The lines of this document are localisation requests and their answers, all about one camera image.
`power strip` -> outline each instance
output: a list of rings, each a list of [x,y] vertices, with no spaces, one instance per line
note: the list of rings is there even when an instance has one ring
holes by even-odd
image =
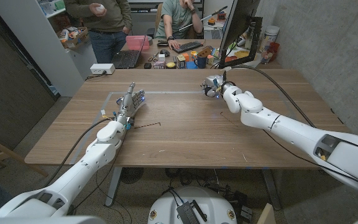
[[[115,71],[114,64],[112,63],[95,63],[91,67],[91,72],[93,75],[100,75],[104,71],[106,71],[106,74],[112,74]]]

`gray wall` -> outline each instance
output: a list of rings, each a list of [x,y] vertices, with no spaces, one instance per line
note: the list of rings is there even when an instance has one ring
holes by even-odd
[[[280,27],[283,68],[299,70],[358,134],[358,1],[261,0],[256,15]]]

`white robotic arm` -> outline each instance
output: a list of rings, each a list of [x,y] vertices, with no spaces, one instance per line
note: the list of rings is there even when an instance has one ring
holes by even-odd
[[[111,162],[121,147],[131,119],[143,105],[144,90],[132,93],[135,83],[117,103],[120,110],[115,121],[110,121],[97,133],[97,138],[86,148],[85,155],[72,168],[48,187],[25,192],[10,200],[0,209],[0,218],[46,218],[67,214],[71,203],[93,174]]]
[[[221,94],[230,112],[241,111],[244,125],[275,134],[307,153],[335,179],[358,190],[358,136],[308,126],[265,107],[252,93],[242,90],[225,75],[207,77],[201,85],[205,95]]]

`jeans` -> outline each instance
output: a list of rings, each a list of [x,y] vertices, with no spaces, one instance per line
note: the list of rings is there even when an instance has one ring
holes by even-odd
[[[125,45],[127,34],[122,31],[114,34],[89,32],[94,55],[98,63],[111,63],[113,56]]]

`wooden table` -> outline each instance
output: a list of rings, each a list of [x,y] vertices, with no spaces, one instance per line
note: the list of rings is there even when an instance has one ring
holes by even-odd
[[[128,131],[113,164],[119,168],[113,173],[109,190],[111,197],[117,187],[121,167],[316,168],[284,151],[263,131],[244,126],[240,122],[240,114],[230,113],[223,99],[205,96],[200,91],[200,83],[217,72],[210,69],[185,72],[116,70],[112,75],[87,81],[25,161],[29,164],[60,164],[82,132],[101,119],[100,110],[105,109],[108,115],[117,111],[115,100],[124,94],[131,82],[136,82],[136,90],[142,88],[146,91],[146,105],[137,112],[134,126],[157,122],[161,126]],[[287,91],[318,128],[347,131],[299,72],[282,69],[264,72]],[[227,79],[243,91],[251,91],[265,107],[305,122],[277,87],[261,74],[253,70],[232,70],[227,73]],[[78,161],[84,155],[86,146],[95,139],[96,132],[102,127],[97,126],[90,136],[85,137],[67,164]],[[307,158],[300,150],[278,141],[295,154]],[[111,200],[108,198],[106,203],[111,203]]]
[[[210,46],[212,46],[214,48],[219,48],[220,45],[221,45],[221,40],[183,40],[183,39],[181,39],[181,40],[177,40],[177,41],[179,42],[179,44],[185,44],[185,43],[194,42],[194,41],[204,43],[204,41],[205,41],[204,47],[210,45]],[[149,49],[142,50],[142,52],[140,53],[139,59],[138,59],[138,61],[136,63],[136,68],[144,69],[144,64],[148,62],[147,59],[149,59],[149,57],[153,56],[155,53],[157,53],[157,51],[162,50],[162,49],[166,49],[166,50],[168,50],[170,52],[170,56],[165,58],[167,63],[168,62],[173,62],[173,56],[179,55],[178,53],[176,53],[173,50],[169,49],[169,47],[157,47],[157,43],[158,43],[158,39],[154,39],[153,44],[150,46]],[[200,51],[204,47],[200,47],[200,48],[194,49],[194,50],[195,51]],[[125,44],[123,46],[122,50],[129,50],[127,44]],[[257,68],[259,68],[259,69],[280,69],[282,67],[277,61],[273,61],[273,62],[270,62],[270,63],[268,63],[266,65],[263,65],[263,64],[260,63],[257,66]]]

